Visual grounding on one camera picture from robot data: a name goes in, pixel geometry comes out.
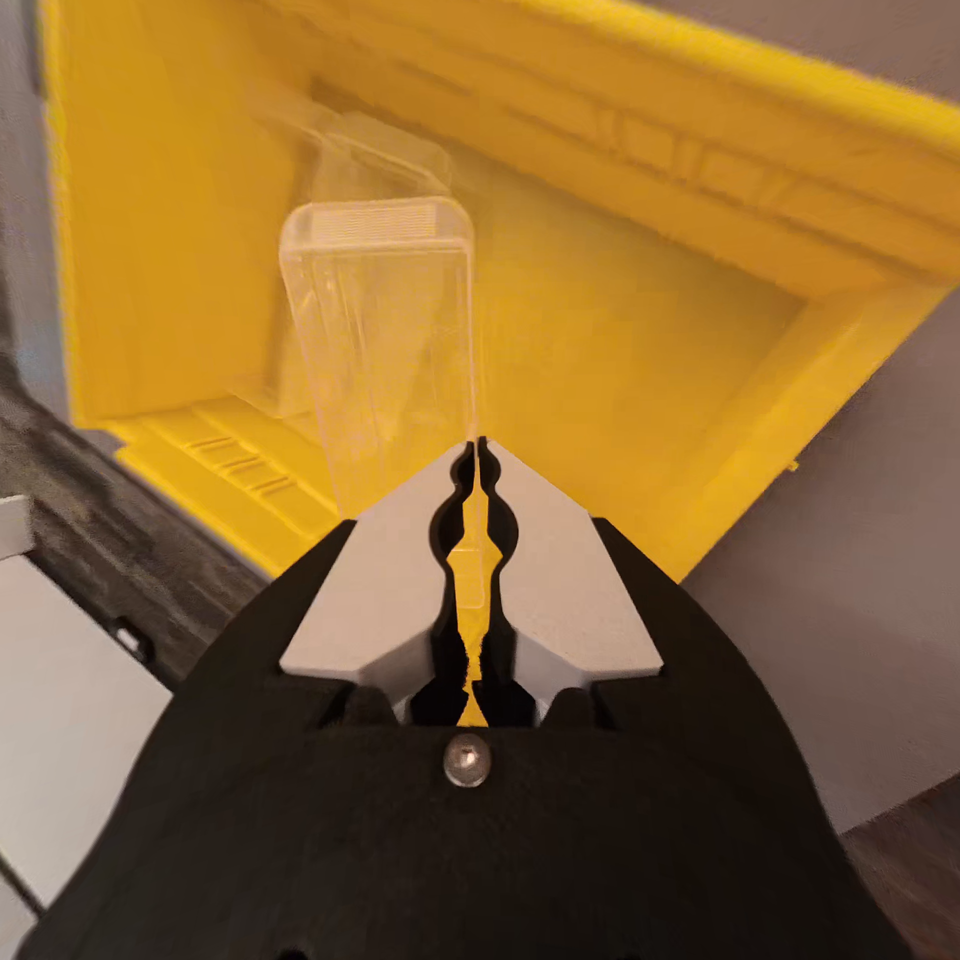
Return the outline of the yellow plastic bin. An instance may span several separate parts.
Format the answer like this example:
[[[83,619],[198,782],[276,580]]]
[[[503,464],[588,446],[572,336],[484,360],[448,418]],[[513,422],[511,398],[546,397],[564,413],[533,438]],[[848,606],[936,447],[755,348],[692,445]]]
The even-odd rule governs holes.
[[[958,287],[958,95],[637,2],[36,2],[74,426],[280,574],[341,519],[266,358],[278,84],[432,141],[477,429],[676,580]]]

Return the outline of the clear plastic drawer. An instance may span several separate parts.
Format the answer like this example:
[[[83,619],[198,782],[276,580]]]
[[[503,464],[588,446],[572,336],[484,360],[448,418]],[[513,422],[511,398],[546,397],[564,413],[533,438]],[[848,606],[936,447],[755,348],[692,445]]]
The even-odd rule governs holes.
[[[314,201],[279,267],[342,519],[477,436],[474,224],[450,196]]]
[[[258,123],[294,146],[290,210],[311,202],[452,194],[448,152],[407,130],[265,80],[249,86],[246,105]],[[233,390],[273,420],[302,419],[311,409],[305,362],[282,280],[273,286],[266,358]]]

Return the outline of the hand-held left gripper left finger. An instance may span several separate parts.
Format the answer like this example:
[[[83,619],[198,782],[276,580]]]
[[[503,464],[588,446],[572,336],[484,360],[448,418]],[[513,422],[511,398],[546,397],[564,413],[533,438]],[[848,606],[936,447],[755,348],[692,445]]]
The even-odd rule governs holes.
[[[469,695],[450,554],[465,534],[474,442],[442,453],[368,507],[279,666],[291,676],[374,688],[397,719],[455,726]]]

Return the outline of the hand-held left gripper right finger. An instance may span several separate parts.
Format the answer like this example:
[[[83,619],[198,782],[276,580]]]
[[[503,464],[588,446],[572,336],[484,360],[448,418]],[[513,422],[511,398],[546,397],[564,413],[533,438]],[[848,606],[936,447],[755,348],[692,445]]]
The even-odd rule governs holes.
[[[658,676],[664,661],[594,518],[501,443],[482,437],[489,584],[477,705],[490,727],[538,726],[565,690]]]

